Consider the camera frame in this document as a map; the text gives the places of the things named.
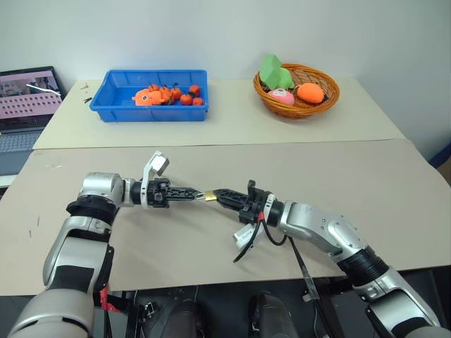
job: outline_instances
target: gray floor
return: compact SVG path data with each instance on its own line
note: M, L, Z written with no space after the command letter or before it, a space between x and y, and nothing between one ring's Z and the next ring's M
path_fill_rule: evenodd
M412 272L407 273L405 277L445 323L445 315L440 307L440 296L435 287L432 272ZM310 338L314 337L315 311L310 303L302 301L301 295L304 290L305 283L303 280L216 284L200 287L143 290L137 293L136 302L146 304L149 300L153 300L162 309L153 320L150 320L144 326L144 335L148 338L159 337L167 315L183 299L195 299L206 313L207 337L245 338L248 331L247 306L250 297L262 291L269 291L279 297L288 307L300 336ZM130 298L134 295L134 292L128 292ZM26 296L0 297L0 308L3 313L0 317L0 337L7 335L29 299L30 297ZM377 337L371 323L365 316L366 304L353 292L334 296L333 305L346 338ZM112 313L110 316L113 337L124 337L127 317L120 313ZM94 338L103 337L103 320L102 311L96 310Z

